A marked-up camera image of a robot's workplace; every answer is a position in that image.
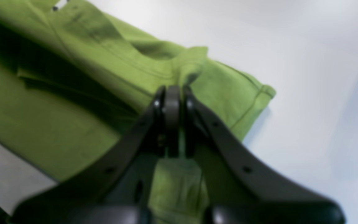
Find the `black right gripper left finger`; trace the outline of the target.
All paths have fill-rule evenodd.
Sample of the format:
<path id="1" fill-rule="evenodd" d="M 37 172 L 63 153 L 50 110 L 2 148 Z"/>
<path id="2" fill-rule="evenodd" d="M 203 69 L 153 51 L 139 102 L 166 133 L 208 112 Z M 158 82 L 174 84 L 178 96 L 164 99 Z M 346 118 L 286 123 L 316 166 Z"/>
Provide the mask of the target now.
<path id="1" fill-rule="evenodd" d="M 58 186 L 19 204 L 13 224 L 154 224 L 154 170 L 179 156 L 180 88 L 160 87 L 130 131 L 104 156 Z"/>

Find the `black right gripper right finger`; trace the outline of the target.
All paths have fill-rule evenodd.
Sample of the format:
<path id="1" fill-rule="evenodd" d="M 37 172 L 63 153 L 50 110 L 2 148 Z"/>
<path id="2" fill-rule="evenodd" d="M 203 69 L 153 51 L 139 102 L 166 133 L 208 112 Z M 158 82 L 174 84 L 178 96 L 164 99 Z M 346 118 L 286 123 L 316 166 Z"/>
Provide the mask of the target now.
<path id="1" fill-rule="evenodd" d="M 205 224 L 344 224 L 333 200 L 274 171 L 183 87 L 185 156 L 200 166 L 210 205 Z"/>

